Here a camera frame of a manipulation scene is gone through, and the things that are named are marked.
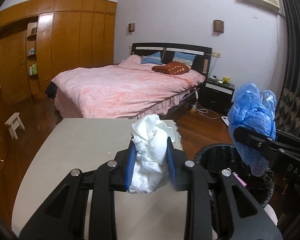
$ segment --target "wall sconce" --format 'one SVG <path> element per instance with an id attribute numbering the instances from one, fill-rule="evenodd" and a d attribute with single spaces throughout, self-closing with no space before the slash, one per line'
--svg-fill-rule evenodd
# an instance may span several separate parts
<path id="1" fill-rule="evenodd" d="M 134 25 L 135 25 L 134 23 L 130 23 L 130 24 L 128 25 L 128 31 L 130 32 L 130 34 L 133 33 L 133 32 L 135 31 Z"/>
<path id="2" fill-rule="evenodd" d="M 216 33 L 224 33 L 225 22 L 220 20 L 213 21 L 213 31 Z"/>

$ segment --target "bed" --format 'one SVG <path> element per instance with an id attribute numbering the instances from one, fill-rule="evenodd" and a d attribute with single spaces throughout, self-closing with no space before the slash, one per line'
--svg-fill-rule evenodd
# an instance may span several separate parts
<path id="1" fill-rule="evenodd" d="M 192 69 L 182 75 L 151 70 L 140 64 L 141 56 L 161 53 L 162 63 L 172 61 L 176 51 L 195 54 Z M 118 65 L 76 68 L 60 73 L 52 81 L 54 104 L 63 118 L 141 118 L 158 114 L 171 118 L 193 100 L 204 86 L 212 49 L 174 43 L 134 43 L 131 55 Z"/>

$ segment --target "pillow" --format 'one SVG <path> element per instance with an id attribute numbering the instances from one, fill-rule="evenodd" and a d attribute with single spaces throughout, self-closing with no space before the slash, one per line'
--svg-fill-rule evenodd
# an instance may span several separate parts
<path id="1" fill-rule="evenodd" d="M 155 72 L 169 74 L 169 75 L 181 75 L 183 73 L 188 72 L 190 69 L 191 69 L 190 66 L 176 61 L 172 61 L 165 66 L 152 67 L 152 70 Z"/>
<path id="2" fill-rule="evenodd" d="M 172 61 L 184 63 L 184 64 L 187 64 L 190 67 L 192 67 L 195 56 L 196 55 L 194 55 L 194 54 L 185 54 L 182 52 L 175 52 Z"/>
<path id="3" fill-rule="evenodd" d="M 142 56 L 141 64 L 147 63 L 162 65 L 160 52 L 154 53 L 150 56 Z"/>

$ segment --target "pink bedspread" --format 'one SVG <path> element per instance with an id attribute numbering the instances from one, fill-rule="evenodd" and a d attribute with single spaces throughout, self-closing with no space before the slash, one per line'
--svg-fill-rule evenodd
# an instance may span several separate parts
<path id="1" fill-rule="evenodd" d="M 154 64 L 140 62 L 132 55 L 119 65 L 68 70 L 52 81 L 85 118 L 133 117 L 204 81 L 194 70 L 166 75 L 152 71 Z"/>

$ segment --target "plush toy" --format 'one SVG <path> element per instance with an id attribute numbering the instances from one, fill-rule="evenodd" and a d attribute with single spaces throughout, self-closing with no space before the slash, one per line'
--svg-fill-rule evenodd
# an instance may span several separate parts
<path id="1" fill-rule="evenodd" d="M 229 77 L 223 77 L 222 79 L 224 84 L 230 84 L 230 78 Z"/>

